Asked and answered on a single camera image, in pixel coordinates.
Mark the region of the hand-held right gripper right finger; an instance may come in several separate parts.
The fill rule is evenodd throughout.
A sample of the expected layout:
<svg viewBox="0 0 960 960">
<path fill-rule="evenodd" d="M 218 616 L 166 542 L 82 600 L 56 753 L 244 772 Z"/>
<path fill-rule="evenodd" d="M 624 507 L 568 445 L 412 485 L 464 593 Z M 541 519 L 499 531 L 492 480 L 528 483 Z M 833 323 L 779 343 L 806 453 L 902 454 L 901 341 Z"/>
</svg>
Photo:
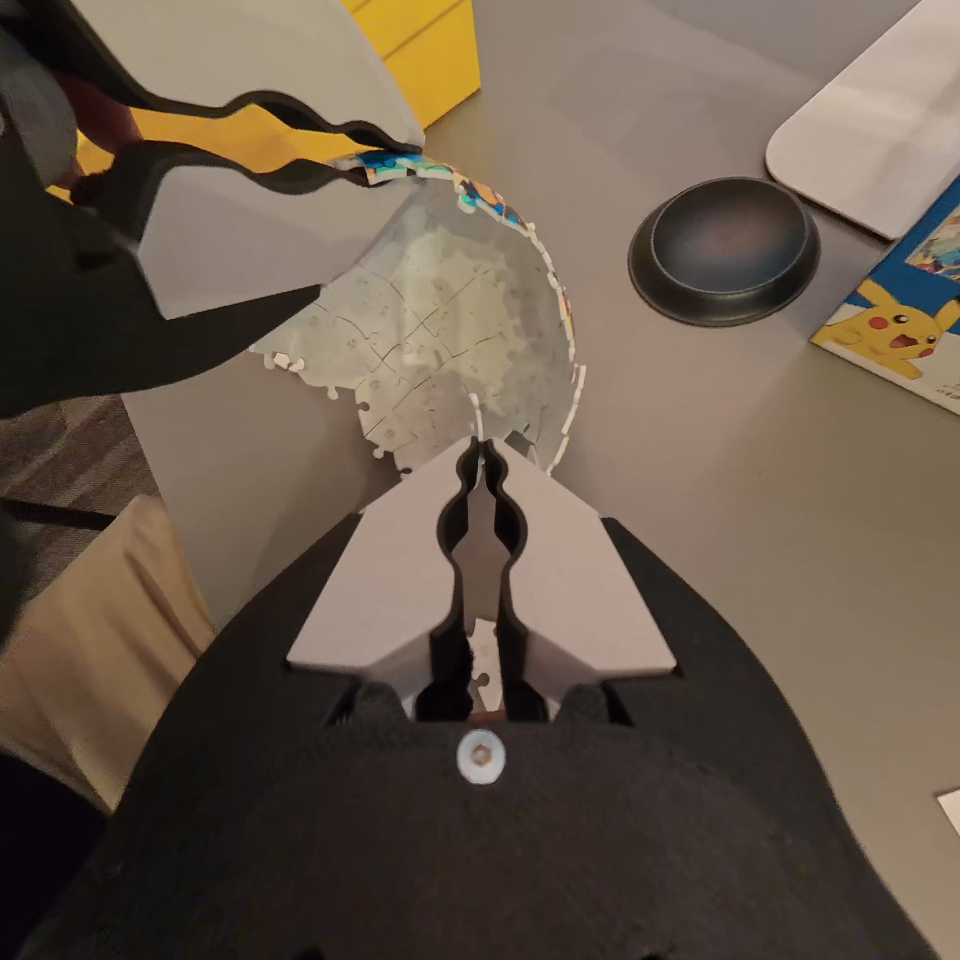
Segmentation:
<svg viewBox="0 0 960 960">
<path fill-rule="evenodd" d="M 601 515 L 504 441 L 486 442 L 508 551 L 496 635 L 508 719 L 542 722 L 581 685 L 668 675 L 676 657 Z"/>
</svg>

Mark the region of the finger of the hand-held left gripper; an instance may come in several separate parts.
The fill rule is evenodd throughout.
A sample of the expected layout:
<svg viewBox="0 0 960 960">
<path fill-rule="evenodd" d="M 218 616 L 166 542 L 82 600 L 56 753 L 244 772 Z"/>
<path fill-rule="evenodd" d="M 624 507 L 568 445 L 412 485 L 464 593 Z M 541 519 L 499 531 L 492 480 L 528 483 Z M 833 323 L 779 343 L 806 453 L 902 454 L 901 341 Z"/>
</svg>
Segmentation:
<svg viewBox="0 0 960 960">
<path fill-rule="evenodd" d="M 131 144 L 75 187 L 135 257 L 167 320 L 327 285 L 418 192 L 307 160 L 269 174 L 185 144 Z"/>
<path fill-rule="evenodd" d="M 2 25 L 59 75 L 126 107 L 287 127 L 421 152 L 425 132 L 337 1 L 2 2 Z"/>
</svg>

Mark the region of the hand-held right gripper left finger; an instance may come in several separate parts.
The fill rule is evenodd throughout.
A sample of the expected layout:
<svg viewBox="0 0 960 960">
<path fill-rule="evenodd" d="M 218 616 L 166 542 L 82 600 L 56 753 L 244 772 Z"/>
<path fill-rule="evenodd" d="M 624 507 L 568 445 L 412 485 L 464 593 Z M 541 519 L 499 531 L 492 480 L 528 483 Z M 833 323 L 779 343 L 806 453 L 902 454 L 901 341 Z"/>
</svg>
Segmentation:
<svg viewBox="0 0 960 960">
<path fill-rule="evenodd" d="M 420 719 L 469 716 L 473 654 L 452 552 L 480 454 L 477 438 L 461 438 L 366 506 L 288 666 L 388 685 Z"/>
</svg>

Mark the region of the partly built puzzle ball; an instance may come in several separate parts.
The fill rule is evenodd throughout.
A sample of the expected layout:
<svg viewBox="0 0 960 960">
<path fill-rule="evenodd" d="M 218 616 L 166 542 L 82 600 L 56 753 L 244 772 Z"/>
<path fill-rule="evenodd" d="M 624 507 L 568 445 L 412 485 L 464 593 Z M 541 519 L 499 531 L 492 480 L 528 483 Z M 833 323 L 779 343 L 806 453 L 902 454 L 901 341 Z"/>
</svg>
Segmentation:
<svg viewBox="0 0 960 960">
<path fill-rule="evenodd" d="M 497 191 L 425 156 L 332 161 L 369 186 L 417 192 L 388 231 L 318 298 L 249 348 L 331 400 L 351 392 L 373 456 L 411 473 L 474 435 L 508 441 L 552 474 L 586 379 L 570 300 L 533 222 Z"/>
</svg>

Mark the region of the black round puzzle stand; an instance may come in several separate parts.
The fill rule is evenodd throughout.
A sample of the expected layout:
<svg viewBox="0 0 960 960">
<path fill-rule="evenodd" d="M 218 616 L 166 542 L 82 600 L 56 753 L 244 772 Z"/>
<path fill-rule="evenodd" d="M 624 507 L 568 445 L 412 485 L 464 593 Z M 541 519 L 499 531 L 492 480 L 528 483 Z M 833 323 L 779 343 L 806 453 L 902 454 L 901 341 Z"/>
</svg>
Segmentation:
<svg viewBox="0 0 960 960">
<path fill-rule="evenodd" d="M 627 254 L 631 284 L 655 312 L 702 329 L 744 326 L 793 303 L 819 267 L 810 211 L 747 176 L 695 184 L 654 209 Z"/>
</svg>

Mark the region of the blue puzzle box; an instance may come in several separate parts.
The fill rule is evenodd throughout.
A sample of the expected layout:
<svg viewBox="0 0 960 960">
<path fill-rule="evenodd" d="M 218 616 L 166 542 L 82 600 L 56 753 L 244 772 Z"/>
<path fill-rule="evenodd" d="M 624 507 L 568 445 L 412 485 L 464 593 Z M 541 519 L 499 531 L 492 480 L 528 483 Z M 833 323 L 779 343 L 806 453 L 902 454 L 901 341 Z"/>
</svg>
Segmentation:
<svg viewBox="0 0 960 960">
<path fill-rule="evenodd" d="M 959 179 L 809 342 L 959 414 Z"/>
</svg>

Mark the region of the yellow plastic bin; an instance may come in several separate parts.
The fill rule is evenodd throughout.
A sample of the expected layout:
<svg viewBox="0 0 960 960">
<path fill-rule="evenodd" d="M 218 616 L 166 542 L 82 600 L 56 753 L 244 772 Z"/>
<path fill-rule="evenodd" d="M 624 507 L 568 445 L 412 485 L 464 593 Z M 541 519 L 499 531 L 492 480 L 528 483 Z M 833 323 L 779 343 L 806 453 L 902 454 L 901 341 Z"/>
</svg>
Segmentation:
<svg viewBox="0 0 960 960">
<path fill-rule="evenodd" d="M 341 2 L 382 59 L 423 131 L 481 88 L 468 1 Z M 250 104 L 225 118 L 130 107 L 143 140 L 190 145 L 255 174 L 330 162 L 368 147 L 342 134 L 286 126 Z"/>
</svg>

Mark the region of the person's beige trousers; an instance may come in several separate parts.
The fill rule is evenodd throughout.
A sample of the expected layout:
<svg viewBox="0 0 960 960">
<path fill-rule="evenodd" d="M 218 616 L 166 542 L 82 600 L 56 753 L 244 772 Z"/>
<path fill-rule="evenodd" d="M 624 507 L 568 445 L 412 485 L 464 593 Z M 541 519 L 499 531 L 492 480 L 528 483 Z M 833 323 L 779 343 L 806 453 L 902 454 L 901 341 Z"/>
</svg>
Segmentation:
<svg viewBox="0 0 960 960">
<path fill-rule="evenodd" d="M 1 661 L 2 753 L 116 810 L 217 630 L 161 498 L 134 498 L 41 594 Z"/>
</svg>

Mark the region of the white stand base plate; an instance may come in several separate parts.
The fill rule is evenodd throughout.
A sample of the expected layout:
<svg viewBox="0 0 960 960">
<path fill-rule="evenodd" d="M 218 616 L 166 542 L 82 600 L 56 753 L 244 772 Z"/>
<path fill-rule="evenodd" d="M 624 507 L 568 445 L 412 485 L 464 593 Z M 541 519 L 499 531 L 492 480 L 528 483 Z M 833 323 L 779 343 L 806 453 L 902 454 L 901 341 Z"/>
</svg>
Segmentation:
<svg viewBox="0 0 960 960">
<path fill-rule="evenodd" d="M 902 238 L 958 177 L 959 3 L 921 1 L 785 121 L 775 181 Z"/>
</svg>

